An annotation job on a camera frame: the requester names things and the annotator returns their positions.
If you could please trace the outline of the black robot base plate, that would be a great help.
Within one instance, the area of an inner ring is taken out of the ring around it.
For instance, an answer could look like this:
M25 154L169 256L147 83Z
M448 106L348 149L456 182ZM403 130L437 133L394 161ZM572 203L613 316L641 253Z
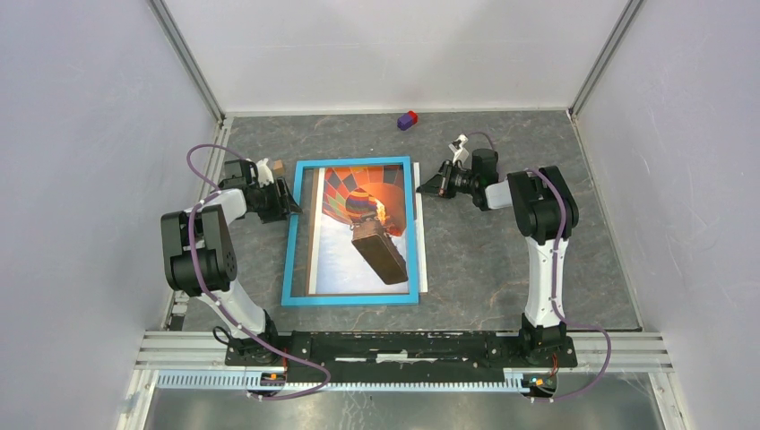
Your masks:
M293 331L277 335L279 355L232 348L228 366L283 366L287 382L496 382L506 369L575 368L574 343L524 354L518 333L497 331Z

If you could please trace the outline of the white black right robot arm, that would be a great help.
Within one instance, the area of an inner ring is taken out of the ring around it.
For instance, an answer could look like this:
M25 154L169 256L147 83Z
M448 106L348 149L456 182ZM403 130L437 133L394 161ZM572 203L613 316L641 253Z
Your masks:
M491 149L475 150L469 168L458 159L446 160L416 192L445 199L468 194L481 211L514 211L529 252L529 294L517 351L524 363L539 366L554 348L566 344L563 266L579 210L558 167L516 171L501 180L498 161L498 153Z

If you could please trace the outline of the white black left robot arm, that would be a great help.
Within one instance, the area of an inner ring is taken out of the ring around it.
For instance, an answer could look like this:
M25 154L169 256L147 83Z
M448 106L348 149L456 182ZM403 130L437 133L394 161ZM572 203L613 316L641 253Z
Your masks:
M281 340L267 312L256 305L238 279L238 260L229 226L256 215L263 224L301 212L279 161L227 161L224 178L194 207L160 218L168 285L209 306L227 326L229 346L246 351L260 365L281 355Z

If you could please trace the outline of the sky and sun photo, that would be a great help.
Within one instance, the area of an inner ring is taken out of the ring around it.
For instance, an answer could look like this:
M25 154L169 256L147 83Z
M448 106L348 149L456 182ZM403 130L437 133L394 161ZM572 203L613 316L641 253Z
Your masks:
M407 296L416 218L402 163L310 168L305 292L313 297Z

